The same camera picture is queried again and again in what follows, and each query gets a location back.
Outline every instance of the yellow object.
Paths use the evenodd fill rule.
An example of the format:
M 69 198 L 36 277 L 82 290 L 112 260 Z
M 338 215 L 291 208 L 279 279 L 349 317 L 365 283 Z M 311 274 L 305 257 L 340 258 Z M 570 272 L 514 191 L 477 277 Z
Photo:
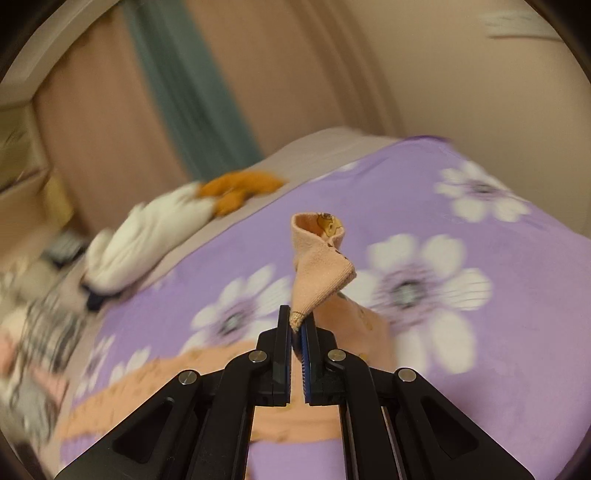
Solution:
M 283 180 L 264 171 L 232 171 L 201 186 L 196 195 L 220 197 L 215 207 L 215 216 L 220 217 L 235 212 L 250 197 L 274 193 L 283 185 Z
M 68 198 L 66 188 L 57 174 L 52 173 L 43 188 L 43 203 L 47 216 L 60 228 L 72 220 L 74 207 Z

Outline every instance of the plaid cloth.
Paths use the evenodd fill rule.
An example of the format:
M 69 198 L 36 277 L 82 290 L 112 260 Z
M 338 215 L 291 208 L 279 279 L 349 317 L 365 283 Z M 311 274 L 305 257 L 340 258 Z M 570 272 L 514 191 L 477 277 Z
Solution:
M 56 293 L 32 301 L 28 307 L 21 353 L 52 373 L 62 373 L 80 340 L 86 317 L 60 306 Z

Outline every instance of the floral bedsheet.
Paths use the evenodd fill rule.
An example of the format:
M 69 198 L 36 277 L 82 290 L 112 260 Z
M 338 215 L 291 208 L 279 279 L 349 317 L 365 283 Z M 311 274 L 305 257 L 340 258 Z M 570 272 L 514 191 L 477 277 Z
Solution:
M 358 277 L 343 292 L 390 321 L 398 365 L 420 371 L 538 480 L 554 479 L 591 424 L 591 242 L 437 138 L 301 185 L 110 310 L 74 404 L 149 359 L 273 327 L 293 279 L 289 220 L 306 211 L 345 225 Z M 93 440 L 65 443 L 64 462 Z M 261 442 L 251 475 L 344 478 L 339 443 L 278 471 L 307 447 Z

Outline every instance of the teal curtain stripe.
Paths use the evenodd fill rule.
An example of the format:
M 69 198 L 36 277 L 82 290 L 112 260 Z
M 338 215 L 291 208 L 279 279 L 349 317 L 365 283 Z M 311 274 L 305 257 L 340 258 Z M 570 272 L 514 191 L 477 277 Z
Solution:
M 183 0 L 124 0 L 129 31 L 170 138 L 208 181 L 262 154 Z

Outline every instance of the white plush toy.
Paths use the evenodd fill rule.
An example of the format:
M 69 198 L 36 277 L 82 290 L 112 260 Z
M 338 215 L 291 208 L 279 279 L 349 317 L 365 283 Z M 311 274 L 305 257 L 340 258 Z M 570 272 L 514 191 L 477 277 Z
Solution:
M 116 232 L 101 231 L 86 252 L 85 283 L 100 295 L 118 293 L 204 227 L 216 200 L 195 198 L 196 188 L 197 183 L 190 183 L 140 203 Z

